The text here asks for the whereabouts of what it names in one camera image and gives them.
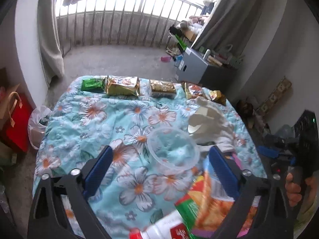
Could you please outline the person's right hand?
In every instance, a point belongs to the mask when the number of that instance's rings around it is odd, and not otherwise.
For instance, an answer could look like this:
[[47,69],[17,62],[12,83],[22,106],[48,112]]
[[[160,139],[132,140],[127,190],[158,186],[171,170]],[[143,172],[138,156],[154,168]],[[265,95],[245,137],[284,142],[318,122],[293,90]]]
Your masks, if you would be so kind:
[[[303,199],[301,195],[301,186],[294,183],[293,178],[293,175],[291,173],[288,173],[285,184],[286,194],[289,200],[289,205],[291,207],[297,206],[297,204]],[[316,198],[318,182],[316,177],[312,176],[305,179],[305,184],[310,190],[306,199],[303,200],[301,208],[302,212],[306,212],[313,205]]]

